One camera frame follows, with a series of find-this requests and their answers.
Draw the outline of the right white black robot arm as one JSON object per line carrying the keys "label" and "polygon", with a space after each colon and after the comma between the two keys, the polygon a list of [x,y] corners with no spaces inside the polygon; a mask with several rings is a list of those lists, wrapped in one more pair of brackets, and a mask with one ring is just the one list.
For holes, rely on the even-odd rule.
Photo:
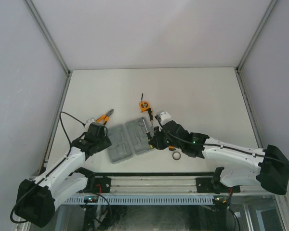
{"label": "right white black robot arm", "polygon": [[214,171],[211,185],[217,192],[248,185],[260,185],[278,195],[287,192],[289,160],[276,146],[253,149],[231,145],[206,134],[188,132],[173,120],[155,127],[149,144],[157,150],[174,147],[192,158],[229,163],[229,167],[217,167]]}

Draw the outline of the grey plastic tool case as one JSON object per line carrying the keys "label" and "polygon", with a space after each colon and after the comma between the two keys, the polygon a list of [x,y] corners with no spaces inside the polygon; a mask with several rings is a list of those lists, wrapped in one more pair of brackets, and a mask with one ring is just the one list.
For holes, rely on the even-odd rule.
{"label": "grey plastic tool case", "polygon": [[110,162],[117,164],[134,155],[152,151],[153,148],[148,144],[148,131],[152,131],[152,129],[144,117],[109,128],[108,137],[112,145],[107,148],[107,153]]}

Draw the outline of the black yellow screwdriver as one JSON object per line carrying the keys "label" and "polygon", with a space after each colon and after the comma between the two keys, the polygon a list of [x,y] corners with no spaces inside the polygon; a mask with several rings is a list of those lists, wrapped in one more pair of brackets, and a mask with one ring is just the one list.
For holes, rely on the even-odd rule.
{"label": "black yellow screwdriver", "polygon": [[147,110],[147,112],[148,112],[148,115],[149,115],[149,118],[150,118],[151,127],[154,127],[154,124],[153,124],[153,122],[154,122],[154,117],[153,117],[152,108],[149,107],[148,110]]}
{"label": "black yellow screwdriver", "polygon": [[145,131],[146,131],[147,138],[148,138],[148,140],[150,141],[150,140],[151,140],[151,134],[150,134],[150,132],[149,132],[149,130],[148,130],[148,128],[147,128],[147,125],[146,125],[146,122],[145,122],[145,118],[144,118],[144,117],[142,117],[142,121],[143,121],[143,124],[144,124],[144,127],[145,127]]}

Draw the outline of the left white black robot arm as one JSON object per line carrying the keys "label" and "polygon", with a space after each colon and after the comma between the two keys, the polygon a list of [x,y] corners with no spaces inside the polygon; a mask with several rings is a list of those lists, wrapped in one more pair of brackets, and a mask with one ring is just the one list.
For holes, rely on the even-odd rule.
{"label": "left white black robot arm", "polygon": [[73,194],[95,189],[94,178],[78,172],[91,156],[111,146],[105,125],[92,122],[85,132],[69,143],[69,149],[50,169],[34,179],[23,180],[10,213],[14,224],[30,222],[45,227],[58,207]]}

